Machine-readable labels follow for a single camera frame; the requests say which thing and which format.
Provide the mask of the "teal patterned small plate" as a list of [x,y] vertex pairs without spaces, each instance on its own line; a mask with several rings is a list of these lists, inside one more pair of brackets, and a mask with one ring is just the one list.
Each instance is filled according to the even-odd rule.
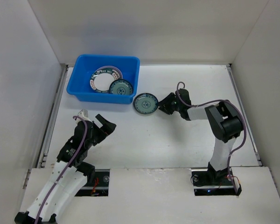
[[151,93],[141,93],[133,100],[133,107],[139,114],[149,115],[158,109],[158,99]]
[[109,93],[114,95],[132,95],[133,86],[124,79],[118,79],[111,83]]

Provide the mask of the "green rimmed white plate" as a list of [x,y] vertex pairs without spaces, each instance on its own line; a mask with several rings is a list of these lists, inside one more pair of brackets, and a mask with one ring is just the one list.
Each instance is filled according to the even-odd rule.
[[94,80],[90,79],[90,87],[97,93],[108,93],[113,81],[115,79],[111,74],[101,73]]
[[115,80],[119,79],[118,76],[117,76],[117,73],[115,70],[113,69],[103,69],[103,70],[96,70],[92,76],[91,76],[91,79],[95,79],[97,75],[101,74],[101,73],[108,73],[108,74],[111,74]]

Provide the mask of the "purple plate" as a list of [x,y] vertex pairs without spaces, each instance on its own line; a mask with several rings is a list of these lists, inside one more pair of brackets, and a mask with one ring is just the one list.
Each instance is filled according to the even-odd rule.
[[102,67],[98,68],[97,70],[103,70],[103,69],[113,69],[113,70],[116,71],[117,76],[118,76],[119,79],[123,78],[122,72],[117,67],[115,67],[115,66],[111,66],[111,65],[102,66]]

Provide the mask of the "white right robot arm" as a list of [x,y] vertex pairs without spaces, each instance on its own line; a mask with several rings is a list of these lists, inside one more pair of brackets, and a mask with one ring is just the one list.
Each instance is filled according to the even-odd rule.
[[207,120],[215,136],[213,155],[207,170],[192,175],[195,186],[211,186],[220,184],[231,174],[230,160],[236,138],[245,132],[245,122],[241,113],[229,100],[213,100],[193,105],[186,89],[178,89],[170,93],[158,103],[158,109],[171,115],[178,112],[187,120]]

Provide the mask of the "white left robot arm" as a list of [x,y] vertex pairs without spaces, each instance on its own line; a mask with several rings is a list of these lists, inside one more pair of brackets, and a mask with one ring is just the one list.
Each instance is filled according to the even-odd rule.
[[95,181],[95,166],[84,160],[91,147],[114,132],[116,124],[97,114],[96,119],[102,125],[99,127],[88,118],[86,110],[73,119],[77,124],[74,134],[61,148],[49,179],[27,210],[17,213],[15,223],[57,224],[76,193]]

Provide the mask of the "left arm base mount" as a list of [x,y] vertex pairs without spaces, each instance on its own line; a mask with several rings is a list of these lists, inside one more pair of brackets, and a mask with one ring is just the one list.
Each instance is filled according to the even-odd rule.
[[101,197],[108,196],[110,183],[110,170],[95,170],[93,180],[88,182],[76,193],[76,197]]

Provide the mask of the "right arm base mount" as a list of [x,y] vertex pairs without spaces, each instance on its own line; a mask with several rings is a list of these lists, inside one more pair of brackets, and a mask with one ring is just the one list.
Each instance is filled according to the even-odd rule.
[[213,171],[208,168],[192,169],[191,183],[195,196],[239,196],[242,187],[239,179],[228,175],[227,169]]

